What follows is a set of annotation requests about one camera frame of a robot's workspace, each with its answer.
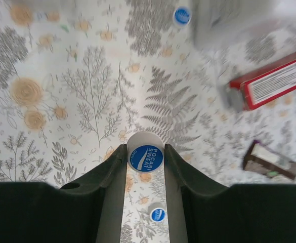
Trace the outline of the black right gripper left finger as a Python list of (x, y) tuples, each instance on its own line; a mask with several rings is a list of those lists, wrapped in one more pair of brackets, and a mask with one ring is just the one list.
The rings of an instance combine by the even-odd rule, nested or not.
[(119, 242), (127, 147), (57, 189), (0, 182), (0, 242)]

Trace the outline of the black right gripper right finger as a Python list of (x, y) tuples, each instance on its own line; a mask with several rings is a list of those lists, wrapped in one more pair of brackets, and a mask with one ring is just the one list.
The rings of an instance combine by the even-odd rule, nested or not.
[(164, 148), (171, 242), (296, 242), (296, 184), (226, 187)]

